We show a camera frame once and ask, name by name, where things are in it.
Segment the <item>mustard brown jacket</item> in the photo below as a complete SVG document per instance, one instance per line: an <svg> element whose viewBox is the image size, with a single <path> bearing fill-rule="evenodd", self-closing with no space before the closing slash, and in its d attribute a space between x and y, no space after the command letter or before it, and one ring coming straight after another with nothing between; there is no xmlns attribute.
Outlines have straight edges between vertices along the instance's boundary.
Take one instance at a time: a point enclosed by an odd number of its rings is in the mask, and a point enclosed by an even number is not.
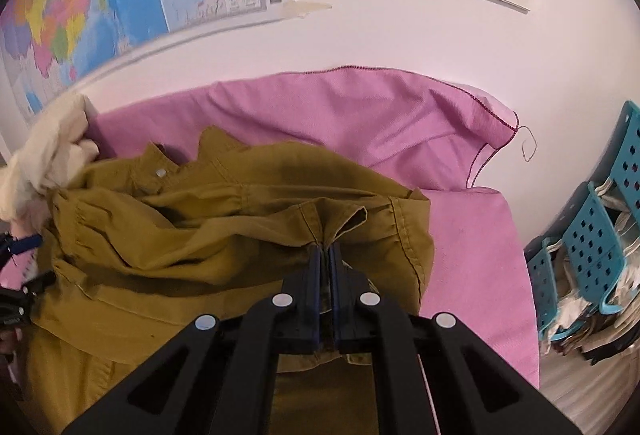
<svg viewBox="0 0 640 435"><path fill-rule="evenodd" d="M90 164L48 197L38 252L55 272L26 330L23 411L58 434L203 314L238 317L315 247L411 314L433 267L422 192L301 143L210 128L186 164L156 145Z"/></svg>

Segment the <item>cream crumpled cloth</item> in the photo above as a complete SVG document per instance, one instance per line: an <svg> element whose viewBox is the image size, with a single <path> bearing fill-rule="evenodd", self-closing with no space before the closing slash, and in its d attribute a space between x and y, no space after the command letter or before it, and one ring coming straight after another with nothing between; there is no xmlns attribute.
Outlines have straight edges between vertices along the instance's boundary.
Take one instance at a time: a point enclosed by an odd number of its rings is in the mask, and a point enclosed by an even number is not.
<svg viewBox="0 0 640 435"><path fill-rule="evenodd" d="M1 219L14 221L48 190L65 187L99 155L85 136L84 94L67 92L44 109L21 149L1 169Z"/></svg>

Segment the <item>teal perforated plastic rack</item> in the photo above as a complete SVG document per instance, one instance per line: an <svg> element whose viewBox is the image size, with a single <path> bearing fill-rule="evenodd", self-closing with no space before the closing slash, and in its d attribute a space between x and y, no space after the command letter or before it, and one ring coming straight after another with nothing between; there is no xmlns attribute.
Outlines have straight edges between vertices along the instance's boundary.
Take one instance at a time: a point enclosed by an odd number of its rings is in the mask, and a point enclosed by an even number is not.
<svg viewBox="0 0 640 435"><path fill-rule="evenodd" d="M624 103L602 183L568 206L561 235L527 251L540 340L563 340L594 314L620 314L639 292L639 106Z"/></svg>

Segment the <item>pink daisy bed sheet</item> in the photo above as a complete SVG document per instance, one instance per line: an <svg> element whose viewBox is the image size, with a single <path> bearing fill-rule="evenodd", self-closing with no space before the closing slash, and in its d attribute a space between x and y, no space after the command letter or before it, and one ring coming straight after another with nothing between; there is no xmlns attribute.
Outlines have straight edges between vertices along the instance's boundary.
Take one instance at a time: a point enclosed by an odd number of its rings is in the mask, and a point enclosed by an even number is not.
<svg viewBox="0 0 640 435"><path fill-rule="evenodd" d="M539 380L536 317L506 199L477 186L513 140L516 113L487 93L394 69L342 67L217 82L98 114L88 137L105 158L152 143L192 160L202 132L250 145L326 147L420 190L431 202L435 265L420 313L459 317L529 382Z"/></svg>

